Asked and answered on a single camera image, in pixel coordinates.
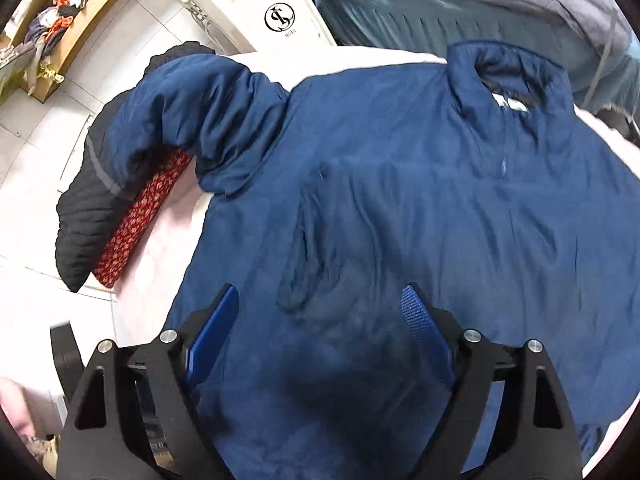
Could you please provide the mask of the navy blue jacket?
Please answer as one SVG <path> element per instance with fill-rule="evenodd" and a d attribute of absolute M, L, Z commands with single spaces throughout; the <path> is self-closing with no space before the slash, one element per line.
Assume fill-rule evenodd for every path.
<path fill-rule="evenodd" d="M 462 42 L 285 89 L 198 54 L 116 103 L 119 185 L 172 146 L 212 198 L 167 324 L 239 292 L 198 406 L 235 477 L 410 470 L 448 393 L 401 314 L 408 283 L 493 341 L 539 339 L 583 458 L 638 394 L 639 180 L 546 58 Z"/>

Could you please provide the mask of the pink polka dot blanket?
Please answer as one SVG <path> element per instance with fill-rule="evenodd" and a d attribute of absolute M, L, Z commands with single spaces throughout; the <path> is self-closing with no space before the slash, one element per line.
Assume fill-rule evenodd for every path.
<path fill-rule="evenodd" d="M 330 47 L 315 66 L 297 54 L 260 52 L 232 55 L 232 61 L 262 73 L 290 90 L 311 76 L 387 65 L 445 63 L 431 53 L 368 47 Z M 144 231 L 115 285 L 114 326 L 118 341 L 136 344 L 160 328 L 201 237 L 212 196 L 198 187 L 190 162 Z"/>

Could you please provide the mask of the black quilted jacket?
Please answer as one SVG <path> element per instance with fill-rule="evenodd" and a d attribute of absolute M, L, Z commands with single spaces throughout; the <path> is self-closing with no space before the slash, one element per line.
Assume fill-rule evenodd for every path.
<path fill-rule="evenodd" d="M 134 165 L 136 180 L 122 184 L 112 177 L 114 148 L 107 142 L 107 130 L 122 104 L 130 95 L 119 93 L 94 118 L 84 141 L 84 154 L 78 174 L 56 205 L 58 236 L 55 241 L 55 265 L 70 292 L 79 292 L 105 245 L 112 238 L 126 211 L 171 149 L 152 148 L 142 162 Z"/>

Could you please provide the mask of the red floral cloth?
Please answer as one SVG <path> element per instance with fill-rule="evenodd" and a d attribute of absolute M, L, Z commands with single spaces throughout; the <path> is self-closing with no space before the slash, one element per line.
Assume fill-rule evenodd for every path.
<path fill-rule="evenodd" d="M 171 148 L 163 154 L 160 164 L 126 211 L 92 271 L 101 285 L 106 288 L 115 285 L 146 228 L 155 218 L 190 161 L 189 155 L 179 152 L 176 148 Z"/>

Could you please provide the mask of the wooden shelf with clutter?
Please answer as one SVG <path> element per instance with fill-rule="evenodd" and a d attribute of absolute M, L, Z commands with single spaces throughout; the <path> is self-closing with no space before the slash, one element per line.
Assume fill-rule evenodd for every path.
<path fill-rule="evenodd" d="M 44 102 L 116 0 L 22 0 L 1 32 L 1 97 Z"/>

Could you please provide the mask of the white appliance with logo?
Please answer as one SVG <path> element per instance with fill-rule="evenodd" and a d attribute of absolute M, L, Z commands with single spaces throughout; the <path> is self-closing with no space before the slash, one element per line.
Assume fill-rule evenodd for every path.
<path fill-rule="evenodd" d="M 178 0 L 223 54 L 316 50 L 333 39 L 312 0 Z"/>

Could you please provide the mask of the teal quilted garment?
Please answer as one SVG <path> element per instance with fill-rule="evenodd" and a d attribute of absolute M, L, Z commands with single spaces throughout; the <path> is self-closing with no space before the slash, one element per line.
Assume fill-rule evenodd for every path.
<path fill-rule="evenodd" d="M 343 46 L 431 53 L 443 58 L 450 44 L 494 40 L 514 44 L 562 65 L 576 104 L 597 112 L 639 108 L 639 39 L 627 52 L 597 51 L 563 23 L 475 0 L 314 0 Z"/>

